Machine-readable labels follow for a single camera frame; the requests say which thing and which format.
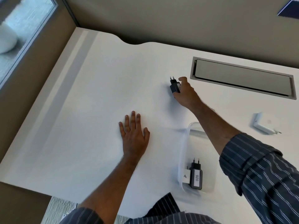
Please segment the white charger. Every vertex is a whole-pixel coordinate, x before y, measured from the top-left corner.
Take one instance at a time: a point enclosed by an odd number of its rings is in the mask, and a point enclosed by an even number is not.
[[[278,128],[280,125],[279,119],[275,116],[260,112],[256,115],[253,126],[258,128],[261,131],[264,131],[268,134],[278,134],[281,133]]]

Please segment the shirt sleeve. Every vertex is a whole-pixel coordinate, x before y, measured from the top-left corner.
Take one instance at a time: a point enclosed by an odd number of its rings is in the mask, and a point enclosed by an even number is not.
[[[98,214],[89,208],[76,208],[59,224],[104,224]]]
[[[299,223],[299,172],[279,150],[241,133],[226,144],[219,162],[262,223]]]

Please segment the striped shirt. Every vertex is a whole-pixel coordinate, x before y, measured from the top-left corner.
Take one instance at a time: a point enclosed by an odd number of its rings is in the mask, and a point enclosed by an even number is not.
[[[299,223],[299,172],[282,153],[241,133],[228,142],[219,158],[223,172],[244,195],[264,224]],[[126,224],[219,224],[206,215],[181,212],[169,193],[142,218]],[[91,209],[77,208],[61,224],[103,224]]]

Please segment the beige wall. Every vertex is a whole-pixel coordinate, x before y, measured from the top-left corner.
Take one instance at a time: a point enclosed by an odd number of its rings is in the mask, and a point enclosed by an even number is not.
[[[58,11],[0,89],[0,161],[75,29],[62,1],[57,1]],[[0,183],[0,223],[40,224],[50,198]]]
[[[80,25],[125,41],[157,41],[299,68],[289,0],[67,0]]]

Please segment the desk surface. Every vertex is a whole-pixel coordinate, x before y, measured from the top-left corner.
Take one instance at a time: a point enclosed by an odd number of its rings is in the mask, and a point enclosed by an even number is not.
[[[81,202],[121,159],[118,122],[135,110],[151,139],[130,180],[120,215],[143,216],[172,192],[181,210],[221,223],[258,222],[220,167],[213,195],[194,197],[179,188],[182,138],[196,118],[172,97],[169,76],[189,78],[193,56],[291,74],[299,86],[298,69],[159,43],[130,45],[112,34],[77,28],[0,164],[0,181]],[[189,82],[230,124],[298,164],[297,100]],[[260,111],[279,118],[283,134],[262,135],[251,128],[253,114]]]

